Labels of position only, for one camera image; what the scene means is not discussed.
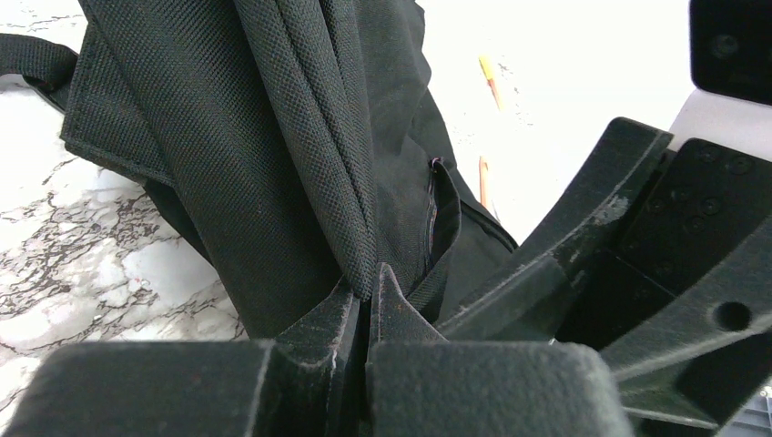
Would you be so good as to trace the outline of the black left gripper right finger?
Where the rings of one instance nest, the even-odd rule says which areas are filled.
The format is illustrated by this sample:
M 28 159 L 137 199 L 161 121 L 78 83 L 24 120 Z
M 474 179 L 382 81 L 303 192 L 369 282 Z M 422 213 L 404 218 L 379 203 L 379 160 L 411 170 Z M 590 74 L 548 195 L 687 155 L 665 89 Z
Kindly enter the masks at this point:
M 446 340 L 377 268 L 366 363 L 377 436 L 630 436 L 608 366 L 592 349 Z

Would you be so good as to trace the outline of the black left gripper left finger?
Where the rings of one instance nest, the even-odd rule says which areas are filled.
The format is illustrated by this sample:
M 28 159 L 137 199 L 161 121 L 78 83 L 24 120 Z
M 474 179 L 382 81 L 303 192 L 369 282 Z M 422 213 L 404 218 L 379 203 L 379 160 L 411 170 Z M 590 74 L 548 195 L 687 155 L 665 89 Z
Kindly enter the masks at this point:
M 9 436 L 349 436 L 360 302 L 344 284 L 275 339 L 84 342 L 52 353 Z

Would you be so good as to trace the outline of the black student backpack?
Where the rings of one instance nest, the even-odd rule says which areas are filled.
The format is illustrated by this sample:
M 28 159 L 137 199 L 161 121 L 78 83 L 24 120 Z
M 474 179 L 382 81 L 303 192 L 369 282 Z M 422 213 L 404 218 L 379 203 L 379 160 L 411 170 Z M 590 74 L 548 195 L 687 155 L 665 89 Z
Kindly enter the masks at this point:
M 80 52 L 1 37 L 71 153 L 140 182 L 252 337 L 381 263 L 436 321 L 516 242 L 456 167 L 413 1 L 85 1 Z

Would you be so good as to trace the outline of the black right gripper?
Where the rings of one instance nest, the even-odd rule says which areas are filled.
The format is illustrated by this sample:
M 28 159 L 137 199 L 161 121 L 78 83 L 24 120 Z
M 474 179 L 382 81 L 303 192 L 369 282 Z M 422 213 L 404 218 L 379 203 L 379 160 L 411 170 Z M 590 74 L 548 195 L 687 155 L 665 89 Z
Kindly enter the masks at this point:
M 556 339 L 602 350 L 634 429 L 725 429 L 771 376 L 771 164 L 693 138 L 636 201 L 672 140 L 613 119 L 536 229 L 438 331 L 549 341 L 596 269 Z

